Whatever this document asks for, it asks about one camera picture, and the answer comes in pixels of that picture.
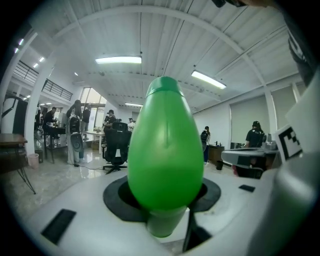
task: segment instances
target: black circular base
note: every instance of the black circular base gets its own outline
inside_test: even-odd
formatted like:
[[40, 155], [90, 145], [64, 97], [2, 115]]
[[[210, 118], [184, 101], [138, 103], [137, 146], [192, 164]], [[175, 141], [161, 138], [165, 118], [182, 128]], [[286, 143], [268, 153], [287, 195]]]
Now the black circular base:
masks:
[[[220, 196], [220, 187], [213, 181], [203, 178], [199, 193], [188, 207], [194, 213], [208, 211]], [[131, 193], [127, 176], [115, 180], [105, 188], [103, 201], [106, 207], [123, 221], [147, 221], [148, 213], [142, 209]]]

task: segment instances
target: backpack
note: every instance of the backpack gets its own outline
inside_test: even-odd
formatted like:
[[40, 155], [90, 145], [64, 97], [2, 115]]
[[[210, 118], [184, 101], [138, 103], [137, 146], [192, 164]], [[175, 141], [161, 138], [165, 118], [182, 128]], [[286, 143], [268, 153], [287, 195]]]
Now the backpack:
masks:
[[204, 130], [200, 135], [200, 138], [201, 138], [202, 142], [207, 142], [208, 137], [209, 137], [209, 134], [208, 134], [208, 132], [206, 130]]

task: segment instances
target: green plastic bottle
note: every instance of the green plastic bottle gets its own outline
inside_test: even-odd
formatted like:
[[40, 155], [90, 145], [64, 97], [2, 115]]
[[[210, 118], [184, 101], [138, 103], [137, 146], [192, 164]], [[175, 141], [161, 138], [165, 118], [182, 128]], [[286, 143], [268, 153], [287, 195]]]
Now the green plastic bottle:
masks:
[[[134, 197], [157, 222], [170, 223], [183, 216], [196, 197], [204, 172], [204, 157], [196, 123], [178, 82], [156, 78], [149, 86], [130, 141], [128, 183]], [[168, 236], [178, 221], [166, 230], [151, 230]]]

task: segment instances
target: chair base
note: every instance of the chair base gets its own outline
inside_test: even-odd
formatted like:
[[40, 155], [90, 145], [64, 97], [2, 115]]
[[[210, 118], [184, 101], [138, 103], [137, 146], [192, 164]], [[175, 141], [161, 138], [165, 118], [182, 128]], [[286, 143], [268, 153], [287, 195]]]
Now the chair base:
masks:
[[106, 170], [105, 168], [110, 168], [110, 167], [111, 169], [105, 173], [106, 175], [115, 171], [120, 171], [121, 170], [120, 168], [127, 168], [126, 166], [121, 166], [121, 165], [105, 165], [102, 167], [102, 169]]

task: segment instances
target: ceiling light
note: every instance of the ceiling light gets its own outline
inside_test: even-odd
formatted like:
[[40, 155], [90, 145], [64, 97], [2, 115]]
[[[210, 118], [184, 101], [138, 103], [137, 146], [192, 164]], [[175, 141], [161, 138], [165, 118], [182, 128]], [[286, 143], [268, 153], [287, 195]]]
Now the ceiling light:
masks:
[[142, 107], [143, 105], [139, 105], [139, 104], [132, 104], [132, 103], [125, 103], [128, 106], [134, 106], [134, 107]]
[[97, 58], [95, 62], [98, 64], [106, 64], [106, 63], [135, 63], [141, 64], [141, 57], [130, 57], [130, 56], [122, 56], [122, 57], [107, 57], [107, 58]]
[[212, 84], [213, 86], [216, 86], [216, 87], [218, 87], [220, 89], [226, 88], [226, 86], [223, 83], [221, 83], [221, 82], [219, 82], [217, 80], [214, 80], [213, 78], [211, 78], [211, 77], [209, 77], [209, 76], [207, 76], [205, 74], [201, 74], [198, 71], [193, 71], [191, 76], [194, 77], [194, 78], [201, 79], [201, 80], [203, 80], [203, 81], [205, 81], [205, 82], [207, 82], [209, 84]]

